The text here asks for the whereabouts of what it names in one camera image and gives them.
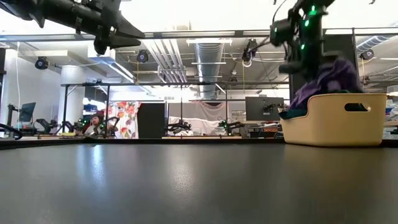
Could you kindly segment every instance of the basket handle hole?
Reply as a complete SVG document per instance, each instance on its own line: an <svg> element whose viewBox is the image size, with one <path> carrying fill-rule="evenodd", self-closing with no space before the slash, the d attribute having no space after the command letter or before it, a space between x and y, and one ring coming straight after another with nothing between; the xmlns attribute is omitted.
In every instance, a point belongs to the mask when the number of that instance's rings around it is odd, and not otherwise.
<svg viewBox="0 0 398 224"><path fill-rule="evenodd" d="M344 109L348 112L369 112L371 110L370 105L364 105L363 103L347 103Z"/></svg>

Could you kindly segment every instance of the dark gray table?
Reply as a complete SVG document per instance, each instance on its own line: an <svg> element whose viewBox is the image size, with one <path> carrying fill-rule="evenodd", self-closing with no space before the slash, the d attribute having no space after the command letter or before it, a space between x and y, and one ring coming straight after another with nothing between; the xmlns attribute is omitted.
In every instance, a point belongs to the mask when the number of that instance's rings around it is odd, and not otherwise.
<svg viewBox="0 0 398 224"><path fill-rule="evenodd" d="M398 223L398 150L108 144L0 151L0 223Z"/></svg>

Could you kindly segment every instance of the computer monitor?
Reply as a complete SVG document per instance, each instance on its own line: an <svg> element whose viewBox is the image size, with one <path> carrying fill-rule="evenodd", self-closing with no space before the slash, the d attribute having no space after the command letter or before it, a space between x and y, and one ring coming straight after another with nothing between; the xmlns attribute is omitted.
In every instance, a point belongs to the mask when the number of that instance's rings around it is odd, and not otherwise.
<svg viewBox="0 0 398 224"><path fill-rule="evenodd" d="M283 98L246 97L246 121L280 121Z"/></svg>
<svg viewBox="0 0 398 224"><path fill-rule="evenodd" d="M25 103L19 110L19 122L31 122L36 103Z"/></svg>

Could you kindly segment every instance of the floral curtain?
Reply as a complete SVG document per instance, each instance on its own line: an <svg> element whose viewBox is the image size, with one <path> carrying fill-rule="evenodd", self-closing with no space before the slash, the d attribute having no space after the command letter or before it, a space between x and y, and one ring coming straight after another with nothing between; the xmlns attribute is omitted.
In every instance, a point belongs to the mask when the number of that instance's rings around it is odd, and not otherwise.
<svg viewBox="0 0 398 224"><path fill-rule="evenodd" d="M115 132L118 139L137 139L138 124L137 113L140 103L136 101L122 101L109 103L109 117L120 118Z"/></svg>

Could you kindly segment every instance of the beige plastic basket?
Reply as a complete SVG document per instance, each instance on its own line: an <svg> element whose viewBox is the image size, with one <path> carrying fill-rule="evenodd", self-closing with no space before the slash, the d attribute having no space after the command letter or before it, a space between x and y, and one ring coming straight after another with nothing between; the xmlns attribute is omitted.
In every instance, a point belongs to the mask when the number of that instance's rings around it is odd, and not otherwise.
<svg viewBox="0 0 398 224"><path fill-rule="evenodd" d="M285 141L311 146L377 146L382 141L386 94L324 94L308 101L306 116L281 120ZM349 112L347 103L368 111Z"/></svg>

